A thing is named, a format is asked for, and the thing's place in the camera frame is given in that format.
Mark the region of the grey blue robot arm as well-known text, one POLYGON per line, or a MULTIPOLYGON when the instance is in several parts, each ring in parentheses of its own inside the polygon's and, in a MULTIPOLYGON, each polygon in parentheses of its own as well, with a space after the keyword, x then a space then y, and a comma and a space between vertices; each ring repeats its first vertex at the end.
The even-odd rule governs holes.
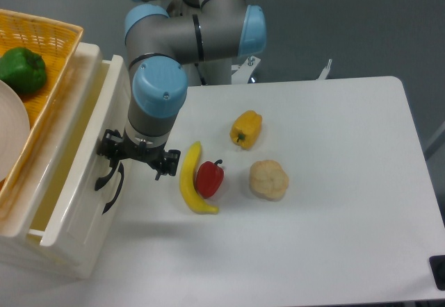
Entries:
POLYGON ((107 130, 97 153, 112 172, 123 161, 175 175, 180 152, 165 150, 186 100, 185 65, 251 56, 266 47, 266 20, 246 0, 136 0, 124 20, 131 97, 123 131, 107 130))

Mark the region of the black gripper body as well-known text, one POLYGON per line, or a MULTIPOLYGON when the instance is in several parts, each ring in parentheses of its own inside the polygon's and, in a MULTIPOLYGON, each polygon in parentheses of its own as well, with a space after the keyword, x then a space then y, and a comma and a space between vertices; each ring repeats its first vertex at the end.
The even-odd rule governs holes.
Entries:
POLYGON ((132 159, 147 163, 152 169, 162 170, 164 166, 165 143, 157 147, 149 147, 147 142, 135 141, 124 133, 122 147, 120 148, 120 160, 132 159))

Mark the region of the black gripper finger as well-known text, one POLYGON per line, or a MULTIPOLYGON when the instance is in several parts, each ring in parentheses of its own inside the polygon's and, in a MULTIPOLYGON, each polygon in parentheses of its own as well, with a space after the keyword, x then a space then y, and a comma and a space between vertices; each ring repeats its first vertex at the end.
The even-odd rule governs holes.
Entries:
POLYGON ((162 151, 153 161, 153 168, 156 170, 155 180, 158 181, 162 176, 175 176, 181 156, 180 150, 171 149, 162 151))
POLYGON ((108 166, 111 170, 108 175, 114 175, 114 172, 118 168, 118 163, 124 158, 123 137, 117 129, 105 130, 97 154, 105 157, 109 161, 108 166))

